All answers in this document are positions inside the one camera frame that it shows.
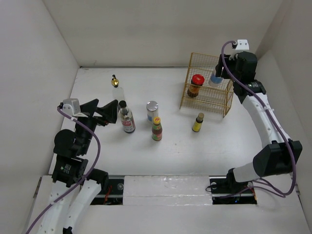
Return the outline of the silver lid spice shaker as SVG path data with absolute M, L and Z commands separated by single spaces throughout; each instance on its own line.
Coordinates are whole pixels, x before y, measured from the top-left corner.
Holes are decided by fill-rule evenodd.
M 158 117 L 158 103 L 156 101 L 148 101 L 146 104 L 147 119 L 150 123 L 153 122 L 155 117 Z

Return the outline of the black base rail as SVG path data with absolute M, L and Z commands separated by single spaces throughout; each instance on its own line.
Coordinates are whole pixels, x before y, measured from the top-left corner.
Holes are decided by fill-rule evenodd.
M 247 183 L 230 189 L 225 176 L 127 175 L 111 176 L 106 190 L 92 205 L 208 206 L 257 204 Z

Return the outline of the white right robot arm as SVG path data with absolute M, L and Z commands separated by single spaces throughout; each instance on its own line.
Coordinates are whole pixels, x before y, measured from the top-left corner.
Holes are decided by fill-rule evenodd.
M 254 78 L 256 67 L 256 55 L 246 51 L 233 57 L 220 54 L 215 67 L 218 78 L 232 80 L 234 93 L 252 118 L 263 147 L 251 163 L 228 171 L 225 186 L 229 191 L 237 192 L 243 184 L 253 180 L 291 173 L 292 191 L 296 183 L 296 163 L 302 152 L 302 144 L 300 141 L 293 141 L 278 122 L 269 104 L 266 89 Z

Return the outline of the yellow cap red sauce bottle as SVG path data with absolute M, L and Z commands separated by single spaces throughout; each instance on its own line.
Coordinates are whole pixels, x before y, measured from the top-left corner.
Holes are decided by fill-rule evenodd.
M 155 117 L 153 119 L 152 139 L 155 141 L 160 141 L 162 139 L 162 125 L 160 117 Z

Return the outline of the black cap vinegar bottle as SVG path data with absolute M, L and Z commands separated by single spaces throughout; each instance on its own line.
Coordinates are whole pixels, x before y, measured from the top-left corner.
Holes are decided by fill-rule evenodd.
M 119 118 L 124 132 L 131 134 L 135 131 L 135 121 L 131 109 L 127 106 L 126 101 L 121 100 L 119 102 L 120 110 L 118 112 Z

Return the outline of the red lid chili sauce jar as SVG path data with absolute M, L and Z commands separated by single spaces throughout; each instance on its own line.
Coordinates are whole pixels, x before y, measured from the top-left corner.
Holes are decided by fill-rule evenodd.
M 191 84 L 187 90 L 187 95 L 191 98 L 195 98 L 199 94 L 200 87 L 204 84 L 205 78 L 203 75 L 195 74 L 191 79 Z

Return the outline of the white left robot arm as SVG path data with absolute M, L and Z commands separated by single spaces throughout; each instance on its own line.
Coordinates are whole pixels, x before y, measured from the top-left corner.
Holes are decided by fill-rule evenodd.
M 94 99 L 80 104 L 76 98 L 65 99 L 57 107 L 64 118 L 75 123 L 75 129 L 63 129 L 54 138 L 56 163 L 52 173 L 52 190 L 47 207 L 30 225 L 30 233 L 40 221 L 39 234 L 74 234 L 94 198 L 107 191 L 109 175 L 96 169 L 101 144 L 97 126 L 115 124 L 115 99 L 103 107 Z

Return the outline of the silver lid salt shaker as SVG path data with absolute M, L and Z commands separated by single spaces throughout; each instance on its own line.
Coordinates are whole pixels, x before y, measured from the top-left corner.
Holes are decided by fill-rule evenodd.
M 211 76 L 210 76 L 209 85 L 210 85 L 211 87 L 216 88 L 216 87 L 218 87 L 218 86 L 222 83 L 222 81 L 223 81 L 223 78 L 222 78 L 222 77 L 218 77 L 218 76 L 216 75 L 216 70 L 214 70 L 214 71 L 212 72 Z

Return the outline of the small yellow label bottle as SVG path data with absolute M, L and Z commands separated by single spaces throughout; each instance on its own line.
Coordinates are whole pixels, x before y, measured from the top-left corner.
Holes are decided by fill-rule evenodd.
M 194 132 L 199 132 L 202 126 L 204 120 L 204 113 L 199 113 L 194 121 L 194 124 L 192 126 L 192 130 Z

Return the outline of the clear gold spout oil bottle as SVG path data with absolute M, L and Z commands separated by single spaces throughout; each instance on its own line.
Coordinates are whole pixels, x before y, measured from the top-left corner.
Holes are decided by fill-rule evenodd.
M 115 75 L 112 75 L 111 85 L 113 86 L 113 98 L 118 101 L 125 100 L 124 90 Z

